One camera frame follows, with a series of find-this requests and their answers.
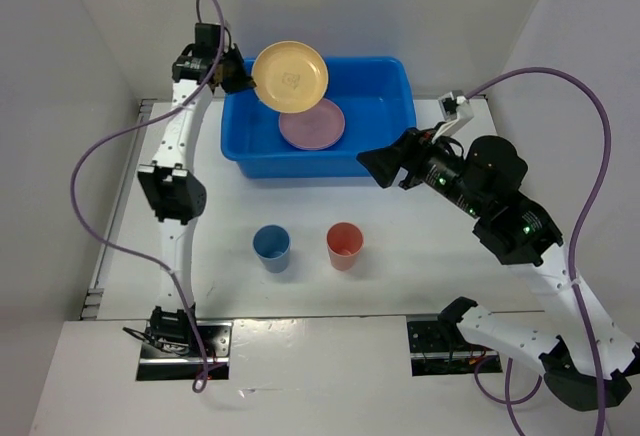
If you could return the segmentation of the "yellow plastic plate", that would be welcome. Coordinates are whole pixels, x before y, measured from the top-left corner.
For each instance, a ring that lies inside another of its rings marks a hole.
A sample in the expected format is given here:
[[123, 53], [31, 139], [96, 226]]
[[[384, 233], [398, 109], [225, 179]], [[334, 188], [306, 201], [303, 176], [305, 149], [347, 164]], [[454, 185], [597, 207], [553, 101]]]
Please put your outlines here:
[[298, 41], [269, 45], [256, 57], [251, 76], [258, 99], [279, 113], [313, 108], [327, 91], [329, 71], [323, 57]]

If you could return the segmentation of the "pink plastic plate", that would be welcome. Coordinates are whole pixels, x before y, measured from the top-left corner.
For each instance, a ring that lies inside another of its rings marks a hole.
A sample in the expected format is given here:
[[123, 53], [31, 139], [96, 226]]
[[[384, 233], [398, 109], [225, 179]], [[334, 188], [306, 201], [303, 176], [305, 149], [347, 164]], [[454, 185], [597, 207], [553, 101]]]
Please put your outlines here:
[[300, 113], [281, 113], [278, 119], [280, 133], [285, 129], [345, 131], [346, 121], [343, 111], [334, 102], [324, 98], [314, 107]]

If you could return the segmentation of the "red plastic cup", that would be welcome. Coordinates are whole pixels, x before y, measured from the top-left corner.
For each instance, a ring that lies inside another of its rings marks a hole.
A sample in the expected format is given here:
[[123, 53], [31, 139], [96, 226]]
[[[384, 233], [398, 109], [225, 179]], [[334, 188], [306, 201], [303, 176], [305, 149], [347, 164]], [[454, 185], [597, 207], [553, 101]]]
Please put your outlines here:
[[364, 245], [361, 230], [349, 222], [339, 222], [329, 228], [326, 244], [331, 265], [339, 271], [351, 269]]

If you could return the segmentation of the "purple plastic plate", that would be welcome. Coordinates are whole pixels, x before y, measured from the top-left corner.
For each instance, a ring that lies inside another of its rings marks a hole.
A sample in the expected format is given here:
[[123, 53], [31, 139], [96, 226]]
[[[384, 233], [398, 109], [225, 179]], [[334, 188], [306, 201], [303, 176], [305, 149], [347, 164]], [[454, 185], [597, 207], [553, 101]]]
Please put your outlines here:
[[294, 148], [305, 151], [327, 149], [336, 144], [343, 136], [340, 128], [329, 130], [285, 129], [281, 132], [283, 138]]

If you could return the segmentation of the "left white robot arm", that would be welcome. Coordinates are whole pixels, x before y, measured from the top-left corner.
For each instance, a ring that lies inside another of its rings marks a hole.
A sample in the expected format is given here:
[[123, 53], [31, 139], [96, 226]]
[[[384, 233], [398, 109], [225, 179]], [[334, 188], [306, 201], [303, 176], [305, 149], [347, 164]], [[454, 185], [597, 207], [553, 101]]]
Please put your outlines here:
[[230, 32], [218, 24], [197, 23], [194, 42], [172, 65], [172, 115], [151, 161], [141, 164], [137, 178], [160, 228], [161, 262], [169, 280], [162, 284], [146, 339], [176, 355], [199, 350], [191, 282], [192, 245], [207, 192], [194, 175], [197, 140], [213, 92], [253, 89], [239, 48], [228, 43]]

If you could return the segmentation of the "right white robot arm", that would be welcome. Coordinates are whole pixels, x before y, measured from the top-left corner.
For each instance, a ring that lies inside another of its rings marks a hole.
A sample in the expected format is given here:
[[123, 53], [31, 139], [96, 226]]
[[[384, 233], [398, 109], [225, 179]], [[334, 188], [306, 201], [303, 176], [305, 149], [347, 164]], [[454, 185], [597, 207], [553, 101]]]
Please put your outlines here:
[[526, 162], [498, 136], [475, 139], [466, 155], [456, 154], [454, 143], [433, 129], [410, 128], [387, 147], [359, 153], [357, 160], [382, 188], [406, 170], [402, 189], [426, 184], [471, 216], [479, 242], [525, 281], [556, 331], [506, 324], [476, 301], [459, 297], [438, 316], [440, 341], [450, 349], [481, 345], [520, 361], [574, 410], [620, 405], [631, 391], [629, 377], [639, 372], [639, 345], [569, 271], [568, 249], [549, 213], [520, 192]]

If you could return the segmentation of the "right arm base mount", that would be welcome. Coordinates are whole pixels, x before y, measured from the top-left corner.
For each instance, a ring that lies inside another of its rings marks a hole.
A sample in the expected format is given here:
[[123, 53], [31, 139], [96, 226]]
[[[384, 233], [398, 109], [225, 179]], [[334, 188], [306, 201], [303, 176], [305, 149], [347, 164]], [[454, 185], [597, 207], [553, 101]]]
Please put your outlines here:
[[408, 316], [406, 329], [413, 377], [502, 373], [498, 353], [464, 340], [436, 315]]

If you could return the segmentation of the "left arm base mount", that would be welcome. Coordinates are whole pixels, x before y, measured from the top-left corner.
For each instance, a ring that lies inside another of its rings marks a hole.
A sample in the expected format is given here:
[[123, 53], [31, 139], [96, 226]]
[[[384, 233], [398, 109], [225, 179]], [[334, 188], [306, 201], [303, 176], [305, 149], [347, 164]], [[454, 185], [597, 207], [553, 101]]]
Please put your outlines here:
[[[209, 322], [198, 327], [206, 350], [209, 381], [229, 379], [232, 329], [231, 322]], [[128, 327], [123, 331], [141, 343], [137, 381], [193, 380], [203, 371], [197, 344], [189, 347], [186, 343], [172, 343], [166, 339], [152, 341], [149, 326], [145, 331]]]

